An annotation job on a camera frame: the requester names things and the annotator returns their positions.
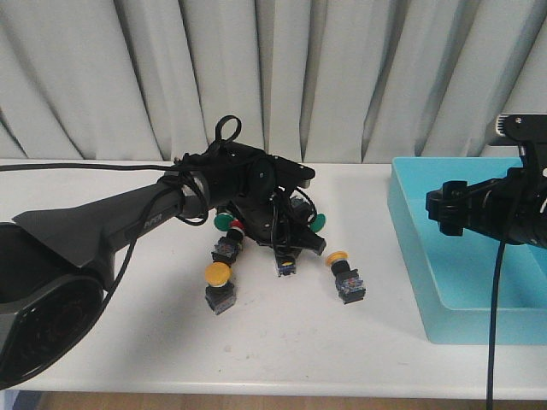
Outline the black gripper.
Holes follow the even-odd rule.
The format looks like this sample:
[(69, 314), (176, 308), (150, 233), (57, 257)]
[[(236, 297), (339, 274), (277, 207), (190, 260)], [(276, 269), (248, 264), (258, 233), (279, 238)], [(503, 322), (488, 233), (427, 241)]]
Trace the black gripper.
[(468, 182), (444, 182), (440, 189), (426, 194), (426, 211), (429, 219), (438, 219), (438, 228), (446, 236), (460, 237), (464, 228), (484, 236), (502, 239), (513, 206), (519, 203), (524, 179), (522, 168), (510, 168), (502, 179), (491, 179), (471, 186), (471, 208), (466, 213), (441, 212), (443, 206), (455, 201), (468, 187)]
[(277, 261), (295, 261), (303, 249), (322, 255), (326, 240), (308, 227), (308, 202), (277, 189), (264, 203), (251, 196), (230, 202), (230, 211), (243, 223), (246, 234), (273, 249)]

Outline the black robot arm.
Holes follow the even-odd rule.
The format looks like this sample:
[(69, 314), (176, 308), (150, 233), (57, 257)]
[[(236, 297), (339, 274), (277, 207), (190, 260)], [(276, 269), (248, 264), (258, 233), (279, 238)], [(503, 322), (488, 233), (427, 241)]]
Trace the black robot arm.
[(75, 208), (35, 210), (1, 226), (1, 385), (40, 374), (95, 325), (115, 291), (117, 251), (171, 218), (202, 224), (227, 208), (286, 263), (322, 253), (313, 169), (241, 143), (185, 155), (154, 184)]
[(546, 247), (546, 143), (519, 142), (521, 167), (501, 179), (452, 180), (426, 194), (428, 218), (447, 236), (468, 229), (509, 244)]

